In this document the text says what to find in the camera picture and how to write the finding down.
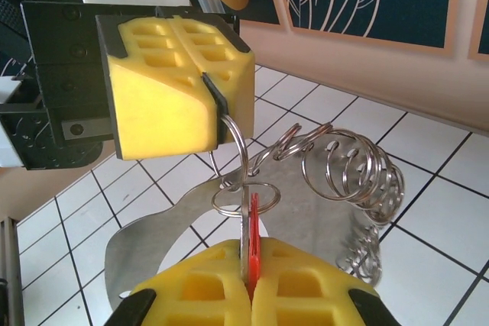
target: metal key ring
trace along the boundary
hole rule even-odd
[[[267,182],[245,182],[243,186],[247,186],[247,187],[250,187],[250,186],[266,186],[266,187],[270,187],[271,189],[273,189],[273,191],[274,191],[274,197],[267,204],[260,205],[260,207],[258,208],[258,214],[263,214],[266,211],[271,210],[275,205],[278,204],[278,202],[280,201],[280,199],[282,197],[282,195],[280,194],[280,190],[275,185],[272,185],[271,183],[267,183]],[[242,216],[241,210],[227,210],[227,209],[223,209],[223,208],[221,208],[220,206],[218,206],[215,203],[215,200],[217,199],[217,197],[220,194],[222,194],[224,191],[233,192],[232,191],[232,187],[225,187],[225,188],[220,189],[219,191],[217,191],[212,196],[212,200],[211,200],[212,207],[220,215],[224,215],[225,217],[241,218],[241,216]]]
[[[241,175],[237,182],[232,183],[232,185],[229,186],[230,190],[236,191],[245,185],[246,178],[248,177],[248,149],[246,147],[245,137],[243,137],[243,134],[239,130],[239,126],[231,118],[231,116],[223,115],[221,120],[226,124],[229,131],[231,131],[231,135],[235,139],[235,143],[238,146],[238,154],[241,161]]]

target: red key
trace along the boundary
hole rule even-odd
[[[251,194],[250,207],[250,253],[249,253],[249,272],[248,272],[248,294],[253,300],[254,289],[260,278],[261,258],[260,258],[260,226],[258,218],[258,206],[260,205],[258,194]]]

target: stack of key rings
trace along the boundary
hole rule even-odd
[[[274,144],[260,152],[251,162],[245,139],[237,124],[227,115],[222,120],[231,131],[238,146],[241,160],[240,175],[235,182],[225,180],[219,172],[213,152],[209,152],[215,174],[221,179],[221,189],[212,197],[212,207],[221,215],[241,218],[241,270],[247,279],[249,224],[248,203],[250,186],[266,186],[274,191],[273,198],[258,209],[258,214],[271,210],[280,201],[280,190],[267,182],[248,181],[259,173],[260,167],[270,158],[283,161],[289,157],[300,158],[302,177],[308,187],[320,198],[331,202],[348,202],[363,211],[371,222],[362,228],[364,237],[348,244],[350,254],[337,266],[344,271],[353,271],[361,279],[370,283],[379,280],[378,228],[388,224],[397,213],[404,195],[404,178],[388,155],[371,140],[345,129],[334,129],[331,123],[320,125],[304,135],[297,135],[299,124],[292,126]],[[323,176],[314,175],[318,164],[324,167]],[[226,210],[216,204],[223,192],[237,192],[242,189],[241,209]]]

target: floor tile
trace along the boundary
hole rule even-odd
[[[102,326],[112,314],[105,287],[105,273],[94,278],[84,289],[86,304],[89,307],[93,326]]]
[[[135,160],[120,160],[116,155],[113,155],[103,164],[95,168],[93,173],[95,173],[102,189],[105,189],[137,163]]]
[[[467,302],[455,316],[451,326],[467,326],[483,324],[489,320],[489,283],[480,281],[468,297]]]
[[[488,157],[489,137],[472,134],[441,171],[440,175],[489,195],[489,185],[487,184]]]
[[[115,219],[112,219],[73,250],[73,257],[82,286],[85,286],[104,269],[105,248],[118,229],[119,226]]]
[[[226,210],[236,210],[237,205],[226,205],[223,206]],[[192,226],[199,232],[202,238],[206,238],[209,233],[214,231],[214,229],[219,226],[226,217],[220,215],[216,210],[214,210],[209,203],[209,211],[202,214],[196,221],[193,222]]]
[[[200,239],[190,228],[187,228],[186,231],[184,231],[182,235],[178,237],[176,242],[167,252],[167,255],[161,261],[158,272],[161,273],[162,271],[180,262],[199,243]]]
[[[64,221],[71,248],[75,248],[112,217],[102,193],[90,200]]]
[[[69,187],[67,187],[66,189],[64,189],[62,192],[65,192],[71,186],[73,186],[73,184],[70,185]],[[25,217],[24,219],[22,219],[21,221],[19,221],[18,224],[17,224],[17,227],[23,225],[23,223],[25,223],[26,221],[28,221],[29,219],[31,219],[32,217],[34,217],[39,211],[41,211],[44,208],[46,208],[53,201],[54,201],[54,198],[49,199],[47,202],[45,202],[44,204],[42,204],[39,208],[37,208],[36,210],[34,210],[33,212],[31,212],[27,217]]]
[[[261,68],[254,74],[254,94],[263,95],[268,89],[275,86],[286,74],[276,70]]]
[[[388,153],[435,172],[467,131],[408,114],[381,142]]]
[[[294,107],[293,111],[320,124],[324,124],[335,118],[355,98],[357,98],[356,95],[319,86],[313,93],[305,97]]]
[[[213,171],[199,158],[189,156],[177,167],[169,171],[157,184],[176,204],[180,198],[195,186],[207,181]]]
[[[117,214],[153,184],[141,166],[132,167],[120,179],[104,190],[108,202]]]
[[[489,199],[435,179],[399,226],[480,271],[489,259],[487,218]]]
[[[297,78],[296,76],[286,76],[280,83],[265,93],[263,99],[290,109],[315,87],[317,87],[316,83]]]
[[[404,211],[404,209],[411,203],[411,201],[418,195],[418,192],[424,187],[424,185],[432,177],[431,173],[427,173],[415,166],[411,166],[408,163],[404,163],[401,160],[391,157],[390,161],[399,167],[401,173],[404,176],[404,200],[403,204],[399,208],[397,215],[394,216],[394,220]]]
[[[376,290],[403,326],[442,325],[475,276],[394,228],[382,242]]]
[[[24,252],[26,248],[43,237],[60,222],[60,215],[58,214],[56,202],[53,200],[34,216],[17,226],[19,252]]]
[[[59,311],[49,317],[42,326],[89,326],[85,305],[80,293],[71,298]]]
[[[401,110],[359,98],[334,120],[333,126],[364,135],[377,143],[403,114]]]
[[[34,246],[23,252],[21,258],[22,287],[31,284],[38,276],[68,253],[63,228],[56,227]]]
[[[100,188],[91,173],[88,173],[75,185],[71,186],[63,194],[56,197],[61,211],[61,217],[67,218],[77,209],[81,208],[91,198],[100,192]]]
[[[239,218],[229,218],[223,225],[212,233],[209,238],[206,238],[206,243],[209,246],[219,244],[224,240],[238,239],[241,236],[241,221]],[[260,221],[260,236],[267,237],[267,229],[262,221]]]
[[[78,291],[73,262],[66,256],[22,292],[25,326],[38,326]]]
[[[119,212],[117,218],[124,227],[139,218],[158,213],[168,208],[171,208],[171,203],[163,195],[158,186],[152,185],[141,196]]]
[[[281,137],[287,130],[289,130],[295,123],[299,123],[303,127],[299,131],[298,135],[307,134],[312,129],[315,129],[319,126],[315,122],[311,122],[309,120],[306,120],[305,118],[301,118],[300,116],[293,114],[292,112],[288,112],[274,126],[268,129],[265,134],[260,136],[258,138],[258,141],[269,147],[271,144],[274,144],[277,139]]]
[[[259,137],[266,131],[272,124],[277,122],[279,118],[284,116],[287,112],[282,108],[272,105],[266,101],[259,99],[254,103],[254,135],[253,137]]]
[[[157,181],[186,157],[187,155],[153,158],[150,160],[143,160],[141,164],[151,175],[151,177]]]

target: black grout line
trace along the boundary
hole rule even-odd
[[[92,174],[93,174],[93,178],[95,179],[95,181],[97,182],[97,186],[99,187],[100,189],[100,192],[102,193],[104,199],[105,199],[105,202],[107,203],[108,205],[108,208],[110,209],[110,212],[112,213],[113,217],[115,218],[115,221],[117,222],[117,225],[119,226],[119,229],[122,228],[121,226],[121,222],[119,221],[119,219],[117,218],[117,216],[115,215],[115,211],[114,211],[114,208],[112,207],[112,205],[110,205],[110,202],[108,201],[108,198],[107,198],[107,195],[105,194],[104,192],[104,189],[100,186],[100,182],[97,180],[97,177],[95,176],[95,173],[93,171],[91,171]]]
[[[200,160],[202,163],[204,163],[208,168],[210,168],[214,172],[214,169],[212,168],[212,165],[210,165],[209,163],[207,163],[206,160],[204,160],[199,154],[193,154],[193,155],[196,156],[196,158],[198,160]]]
[[[204,242],[199,242],[192,250],[189,251],[189,253],[187,255],[185,255],[180,261],[184,261],[188,256],[190,256],[190,254],[195,251],[197,249],[198,246],[200,246],[201,244],[204,244]]]
[[[467,270],[468,272],[470,272],[471,274],[473,275],[478,275],[478,272],[471,269],[470,267],[468,267],[467,265],[465,265],[464,263],[458,261],[457,259],[455,259],[454,257],[451,257],[450,255],[448,255],[447,253],[443,252],[442,250],[440,250],[438,247],[435,247],[433,246],[432,244],[426,242],[425,240],[423,240],[421,237],[418,237],[416,236],[414,233],[408,231],[407,229],[401,227],[400,225],[396,224],[396,228],[401,230],[402,232],[404,232],[405,234],[408,234],[409,236],[411,236],[412,238],[418,240],[419,242],[421,242],[422,244],[426,245],[427,247],[431,248],[432,250],[434,250],[435,252],[439,253],[440,255],[446,257],[447,259],[451,260],[452,262],[456,263],[457,265],[459,265],[460,267],[463,267],[465,270]]]
[[[485,280],[484,274],[488,270],[489,270],[489,261],[486,262],[486,264],[484,265],[484,267],[482,268],[482,270],[479,272],[479,274],[477,275],[477,277],[474,279],[474,281],[472,282],[472,284],[468,287],[468,289],[465,292],[465,294],[461,297],[460,301],[458,301],[457,305],[453,309],[452,313],[450,313],[449,317],[447,318],[447,320],[445,321],[445,323],[443,324],[443,326],[448,326],[448,325],[450,325],[453,322],[453,320],[455,319],[455,317],[457,317],[457,314],[460,312],[460,310],[462,309],[462,307],[464,306],[464,304],[467,302],[468,298],[473,293],[475,287],[481,282],[482,279]]]
[[[357,101],[359,98],[360,98],[360,97],[358,97],[358,96],[357,96],[357,97],[355,97],[355,98],[354,98],[354,100],[353,100],[353,101],[351,101],[350,103],[348,103],[348,104],[346,105],[346,107],[345,107],[345,108],[343,108],[343,109],[342,109],[342,110],[339,112],[339,114],[337,114],[337,115],[336,115],[336,116],[335,116],[335,117],[334,117],[334,118],[333,118],[333,119],[332,119],[330,122],[332,123],[334,120],[336,120],[337,118],[339,118],[339,117],[342,115],[342,113],[343,113],[343,112],[345,112],[346,110],[348,110],[348,109],[350,108],[350,106],[351,106],[351,105],[353,105],[353,104],[354,104],[354,103],[355,103],[355,102],[356,102],[356,101]]]
[[[174,169],[174,168],[175,168],[176,166],[178,166],[179,164],[180,164],[180,163],[178,163],[177,165],[175,165],[175,166],[174,166],[173,168],[171,168],[171,169],[170,169],[170,170],[169,170],[167,173],[169,173],[169,172],[170,172],[172,169]],[[127,208],[127,207],[128,207],[130,204],[132,204],[132,203],[133,203],[135,200],[139,199],[139,197],[140,197],[140,196],[142,196],[142,195],[143,195],[143,194],[144,194],[144,193],[145,193],[147,190],[149,190],[151,187],[153,187],[153,185],[151,185],[151,186],[147,187],[147,188],[146,188],[146,189],[145,189],[143,192],[141,192],[140,194],[138,194],[137,196],[135,196],[135,197],[134,197],[134,198],[133,198],[133,199],[132,199],[132,200],[131,200],[131,201],[130,201],[128,204],[126,204],[126,205],[125,205],[123,208],[121,208],[121,210],[119,210],[119,211],[116,213],[116,215],[117,215],[117,214],[119,214],[119,213],[120,213],[121,211],[123,211],[124,209],[126,209],[126,208]],[[85,204],[83,204],[82,206],[80,206],[78,209],[76,209],[76,210],[75,210],[73,213],[71,213],[70,215],[68,215],[68,216],[67,216],[67,217],[64,219],[64,221],[65,221],[65,220],[67,220],[68,218],[71,218],[73,215],[75,215],[75,213],[77,213],[77,212],[78,212],[80,209],[82,209],[82,208],[83,208],[83,207],[85,207],[87,204],[89,204],[89,203],[90,203],[90,202],[91,202],[93,199],[95,199],[95,198],[96,198],[98,195],[101,195],[101,194],[102,194],[102,191],[101,191],[101,192],[99,192],[97,195],[95,195],[93,198],[91,198],[89,201],[87,201]],[[167,197],[167,199],[168,199],[169,203],[170,203],[171,205],[173,205],[173,202],[170,200],[170,198],[168,198],[168,197]],[[116,215],[113,215],[112,217],[110,217],[110,219],[108,219],[106,222],[104,222],[104,224],[102,224],[100,227],[98,227],[97,229],[95,229],[95,230],[94,230],[94,231],[93,231],[93,232],[92,232],[92,233],[91,233],[91,234],[90,234],[90,235],[89,235],[87,238],[85,238],[84,240],[82,240],[82,241],[81,241],[79,244],[77,244],[77,245],[76,245],[76,246],[75,246],[73,249],[75,250],[75,249],[76,249],[76,248],[77,248],[77,247],[78,247],[80,244],[82,244],[83,242],[85,242],[85,241],[86,241],[86,240],[87,240],[89,237],[91,237],[91,236],[92,236],[92,235],[93,235],[95,232],[97,232],[97,231],[98,231],[98,230],[99,230],[101,227],[103,227],[104,225],[106,225],[107,223],[109,223],[109,222],[112,220],[112,218],[116,218],[116,220],[118,221],[118,219],[117,219]],[[33,246],[34,246],[34,245],[35,245],[37,242],[39,242],[40,240],[42,240],[44,237],[46,237],[46,236],[47,236],[49,233],[51,233],[52,231],[54,231],[54,230],[55,230],[56,228],[58,228],[60,225],[61,225],[61,223],[56,224],[56,225],[55,225],[53,228],[51,228],[51,229],[50,229],[50,230],[49,230],[47,233],[43,234],[43,235],[42,235],[42,237],[40,237],[39,239],[37,239],[37,240],[36,240],[36,241],[35,241],[33,244],[29,245],[29,246],[28,246],[28,247],[27,247],[25,250],[23,250],[23,251],[21,252],[21,254],[23,254],[23,253],[24,253],[24,252],[26,252],[28,249],[30,249],[31,247],[33,247]]]
[[[156,180],[153,178],[152,175],[150,175],[150,173],[146,170],[146,167],[144,167],[141,162],[138,162],[139,165],[141,166],[141,168],[143,169],[143,171],[146,172],[146,174],[148,175],[148,177],[150,178],[151,182],[156,185],[156,187],[161,191],[161,193],[163,194],[163,196],[165,198],[167,198],[168,202],[171,204],[171,206],[174,206],[175,204],[173,203],[172,199],[170,199],[170,197],[166,194],[166,192],[160,187],[160,185],[158,185],[158,182],[156,182]]]
[[[105,221],[102,225],[100,225],[97,229],[95,229],[92,233],[90,233],[86,238],[84,238],[82,241],[80,241],[79,244],[77,244],[74,248],[71,249],[71,252],[73,252],[74,250],[76,250],[78,247],[80,247],[84,242],[86,242],[92,235],[94,235],[100,228],[102,228],[104,225],[106,225],[107,223],[109,223],[111,220],[113,219],[113,217],[110,217],[107,221]],[[33,281],[31,281],[29,284],[27,284],[22,290],[25,290],[28,286],[32,285],[36,280],[38,280],[39,278],[42,277],[42,275],[44,275],[45,273],[47,273],[49,270],[51,270],[53,267],[55,267],[62,259],[64,259],[67,255],[69,254],[69,252],[66,252],[58,261],[56,261],[55,263],[51,264],[46,270],[44,270],[40,275],[38,275]]]
[[[381,141],[392,131],[394,128],[407,116],[407,112],[404,112],[403,115],[390,127],[389,130],[387,130],[384,135],[381,136],[381,138],[375,143],[375,145],[379,145]]]
[[[277,119],[277,120],[276,120],[276,121],[275,121],[275,122],[274,122],[272,125],[270,125],[270,126],[267,128],[267,129],[265,129],[265,130],[264,130],[264,131],[263,131],[263,132],[262,132],[260,135],[258,135],[257,137],[254,137],[254,139],[255,139],[255,140],[258,140],[258,139],[260,139],[261,137],[263,137],[263,135],[264,135],[264,134],[265,134],[267,131],[269,131],[269,130],[270,130],[270,129],[271,129],[271,128],[272,128],[272,127],[273,127],[273,126],[274,126],[274,125],[275,125],[275,124],[278,122],[278,121],[280,121],[282,118],[284,118],[284,117],[285,117],[285,115],[287,115],[289,112],[292,112],[292,109],[293,109],[293,108],[295,108],[295,107],[296,107],[296,106],[297,106],[297,105],[298,105],[300,102],[302,102],[302,101],[303,101],[303,100],[304,100],[304,99],[305,99],[305,98],[306,98],[308,95],[310,95],[311,93],[313,93],[313,92],[314,92],[314,91],[315,91],[317,88],[319,88],[319,85],[317,85],[317,86],[316,86],[316,87],[314,87],[314,88],[313,88],[313,89],[312,89],[312,90],[311,90],[309,93],[307,93],[306,95],[304,95],[304,96],[303,96],[303,97],[302,97],[302,98],[301,98],[301,99],[300,99],[300,100],[299,100],[299,101],[298,101],[298,102],[297,102],[297,103],[296,103],[294,106],[292,106],[292,107],[290,108],[290,110],[286,110],[285,108],[280,107],[280,108],[282,108],[283,110],[285,110],[286,112],[285,112],[285,113],[284,113],[282,116],[280,116],[280,117],[279,117],[279,118],[278,118],[278,119]]]
[[[477,190],[474,190],[474,189],[471,189],[470,187],[467,187],[465,185],[462,185],[461,183],[458,183],[458,182],[455,182],[455,181],[452,181],[451,179],[447,179],[446,177],[443,177],[443,176],[437,176],[439,177],[440,179],[443,179],[447,182],[450,182],[458,187],[462,187],[463,189],[466,189],[467,191],[470,191],[472,192],[473,194],[476,194],[476,195],[479,195],[479,196],[482,196],[483,198],[485,199],[489,199],[489,195],[486,195],[486,194],[483,194],[482,192],[479,192]]]
[[[48,232],[46,232],[45,234],[43,234],[41,237],[39,237],[38,239],[36,239],[35,242],[33,242],[32,244],[30,244],[29,246],[27,246],[22,252],[19,253],[19,256],[22,255],[23,253],[25,253],[27,250],[29,250],[31,247],[33,247],[35,244],[37,244],[40,240],[42,240],[44,237],[46,237],[49,233],[51,233],[52,231],[54,231],[56,228],[58,228],[59,226],[61,225],[61,223],[58,223],[56,224],[54,227],[52,227]]]
[[[31,286],[32,284],[34,284],[37,280],[39,280],[39,278],[42,277],[42,275],[44,275],[45,273],[47,273],[49,270],[53,269],[58,263],[60,263],[62,260],[64,260],[64,258],[66,256],[68,256],[70,253],[69,252],[66,252],[64,255],[62,255],[62,257],[60,257],[58,260],[56,260],[56,262],[52,263],[51,265],[49,265],[49,267],[47,269],[45,269],[41,274],[39,274],[38,276],[36,276],[34,278],[34,280],[32,280],[30,283],[28,283],[26,286],[24,286],[22,288],[22,292],[27,289],[29,286]]]
[[[99,184],[100,189],[103,191],[103,190],[108,189],[110,186],[114,185],[114,183],[116,181],[118,181],[121,177],[125,176],[125,174],[128,173],[131,169],[135,168],[137,166],[137,164],[138,164],[138,162],[136,161],[136,163],[133,166],[131,166],[131,168],[128,168],[128,170],[124,171],[120,176],[117,177],[117,179],[115,179],[114,181],[110,182],[106,187],[102,188],[102,185]],[[95,170],[94,169],[91,169],[91,172],[92,172],[93,176],[96,178],[96,181],[98,183],[99,181],[97,179],[97,175],[95,174]]]
[[[187,154],[180,162],[178,162],[175,166],[171,167],[169,170],[167,170],[161,177],[157,178],[157,179],[154,179],[156,182],[160,181],[162,178],[164,178],[168,173],[170,173],[171,171],[173,171],[177,166],[179,166],[184,160],[186,160],[188,157],[190,157],[192,154]],[[141,162],[139,162],[142,166],[144,166],[143,162],[145,160],[142,160]]]
[[[289,76],[289,74],[284,73],[284,72],[279,72],[279,73],[283,73],[285,75],[282,78],[280,78],[280,80],[278,82],[276,82],[273,86],[271,86],[269,89],[267,89],[264,93],[262,93],[261,95],[256,95],[255,97],[260,98],[262,95],[266,95],[269,91],[271,91],[273,88],[275,88],[275,86],[278,86],[278,84],[280,82],[282,82],[285,78],[287,78]]]
[[[449,326],[455,317],[457,317],[457,314],[460,312],[461,308],[464,306],[464,304],[467,302],[468,297],[471,296],[472,292],[474,291],[475,287],[478,285],[478,283],[481,281],[481,278],[476,277],[472,284],[468,287],[468,289],[465,291],[465,294],[461,297],[460,301],[458,301],[457,305],[455,308],[453,308],[452,313],[450,313],[449,317],[446,319],[445,323],[443,326]]]
[[[292,111],[292,109],[288,110],[288,109],[286,109],[285,107],[280,106],[280,105],[278,105],[278,104],[277,104],[277,103],[275,103],[275,102],[268,101],[268,100],[267,100],[267,99],[265,99],[265,98],[259,98],[259,99],[260,99],[261,101],[263,101],[263,102],[270,103],[271,105],[273,105],[273,106],[275,106],[275,107],[278,107],[278,108],[280,108],[280,109],[282,109],[282,110],[284,110],[284,111],[287,111],[287,113],[288,113],[288,112],[290,112],[290,113],[294,114],[295,116],[299,116],[300,118],[303,118],[304,120],[307,120],[307,121],[313,122],[314,124],[320,124],[320,123],[319,123],[318,121],[316,121],[316,120],[313,120],[313,119],[311,119],[311,118],[308,118],[307,116],[304,116],[304,115],[301,115],[301,114],[299,114],[299,113],[297,113],[297,112],[295,112],[295,111]]]
[[[83,288],[86,288],[87,286],[89,286],[89,285],[90,285],[90,283],[92,283],[92,282],[93,282],[95,279],[97,279],[97,278],[99,277],[99,275],[100,275],[100,274],[102,274],[104,271],[105,271],[105,267],[104,267],[104,269],[103,269],[103,270],[100,270],[100,272],[99,272],[97,275],[95,275],[94,277],[92,277],[92,278],[90,279],[90,281],[89,281],[89,282],[87,282],[87,283],[86,283],[86,284],[83,286]]]
[[[56,310],[54,310],[53,312],[51,312],[49,314],[49,316],[47,316],[43,321],[41,321],[39,323],[38,326],[41,326],[42,324],[44,324],[47,320],[49,320],[56,312],[58,312],[62,307],[64,307],[69,301],[71,301],[73,298],[75,298],[78,294],[80,293],[80,291],[76,292],[75,294],[73,294],[71,297],[68,298],[67,301],[65,301],[61,306],[59,306],[58,308],[56,308]]]
[[[407,205],[407,207],[403,210],[402,213],[397,216],[397,218],[393,221],[393,224],[399,223],[399,221],[402,219],[402,217],[407,213],[407,211],[413,206],[413,204],[416,202],[416,200],[428,189],[428,186],[435,180],[435,178],[438,176],[438,174],[445,168],[447,164],[449,164],[450,160],[453,158],[454,155],[464,146],[465,142],[468,140],[468,138],[472,135],[472,133],[468,133],[465,138],[461,141],[461,143],[453,150],[452,154],[449,155],[449,157],[443,162],[443,164],[436,170],[435,174],[431,176],[431,178],[428,180],[428,182],[418,191],[416,196],[411,200],[411,202]],[[384,238],[392,231],[392,228],[394,228],[395,225],[391,225],[385,232],[382,234],[382,237],[380,238],[380,242],[384,240]]]
[[[480,192],[480,191],[477,191],[477,190],[471,189],[470,187],[468,187],[468,186],[466,186],[466,185],[463,185],[463,184],[461,184],[460,182],[456,182],[456,181],[454,181],[454,180],[452,180],[452,179],[448,179],[448,178],[446,178],[446,177],[444,177],[444,176],[441,176],[441,175],[439,175],[439,174],[436,174],[436,173],[434,173],[434,172],[432,172],[432,171],[430,171],[430,170],[428,170],[428,169],[426,169],[426,168],[423,168],[423,167],[421,167],[421,166],[418,166],[418,165],[417,165],[417,164],[415,164],[415,163],[408,162],[407,160],[405,160],[405,159],[403,159],[403,158],[400,158],[400,157],[398,157],[398,156],[395,156],[395,155],[393,155],[393,154],[388,153],[387,155],[389,155],[389,156],[391,156],[391,157],[395,158],[396,160],[400,160],[401,162],[404,162],[405,164],[409,164],[410,166],[413,166],[413,167],[415,167],[415,168],[417,168],[417,169],[421,169],[423,172],[429,173],[430,175],[436,175],[436,177],[438,177],[438,178],[440,178],[440,179],[443,179],[443,180],[445,180],[445,181],[447,181],[447,182],[450,182],[450,183],[452,183],[453,185],[456,185],[456,186],[458,186],[458,187],[462,187],[463,189],[466,189],[466,190],[468,190],[468,191],[470,191],[470,192],[472,192],[472,193],[474,193],[474,194],[476,194],[476,195],[479,195],[479,196],[482,196],[483,198],[489,199],[489,195],[486,195],[486,194],[484,194],[483,192]]]
[[[209,248],[209,245],[206,243],[204,238],[200,235],[200,233],[193,227],[193,225],[190,226],[190,229],[193,231],[193,233],[196,234],[196,236],[200,239],[200,243],[204,244],[206,248]]]
[[[71,258],[71,262],[73,263],[73,268],[75,269],[76,281],[78,282],[78,287],[79,287],[79,291],[80,291],[80,294],[81,294],[82,299],[83,299],[83,305],[85,306],[86,315],[89,319],[90,326],[93,326],[92,317],[90,316],[90,312],[89,312],[89,306],[86,303],[86,298],[85,298],[85,293],[83,292],[82,282],[79,278],[78,269],[76,268],[75,257],[73,256],[73,253],[71,252],[70,240],[68,239],[68,233],[66,232],[66,228],[64,226],[63,217],[61,216],[61,210],[60,210],[60,206],[58,205],[58,201],[57,201],[56,196],[54,196],[54,201],[56,202],[56,207],[58,209],[58,215],[60,216],[61,227],[63,228],[63,233],[64,233],[64,237],[66,240],[66,245],[68,246],[68,251],[69,251],[70,258]]]
[[[426,173],[429,173],[430,175],[434,175],[435,174],[434,172],[430,171],[429,169],[426,169],[426,168],[423,168],[421,166],[418,166],[417,164],[415,164],[413,162],[409,162],[409,161],[405,160],[404,158],[401,158],[399,156],[396,156],[396,155],[394,155],[392,153],[387,153],[387,155],[395,158],[396,160],[400,160],[401,162],[403,162],[405,164],[409,164],[410,166],[413,166],[414,168],[421,169],[422,171],[424,171]]]
[[[144,167],[141,162],[138,162],[141,166],[141,168],[143,169],[143,171],[146,172],[146,174],[150,177],[150,180],[153,182],[154,185],[156,185],[156,187],[161,191],[161,193],[165,196],[165,198],[167,198],[168,202],[171,204],[171,206],[175,206],[175,203],[173,202],[173,200],[166,194],[166,192],[160,187],[160,185],[157,184],[157,182],[154,180],[153,176],[150,175],[150,173],[146,170],[146,167]],[[197,230],[193,227],[193,225],[190,225],[190,229],[196,234],[196,236],[207,246],[209,247],[206,242],[204,241],[204,239],[200,236],[200,234],[197,232]]]
[[[258,140],[254,139],[254,138],[251,138],[251,139],[253,140],[253,143],[256,143],[258,145],[261,145],[264,149],[267,149],[268,148],[265,144],[260,143]]]

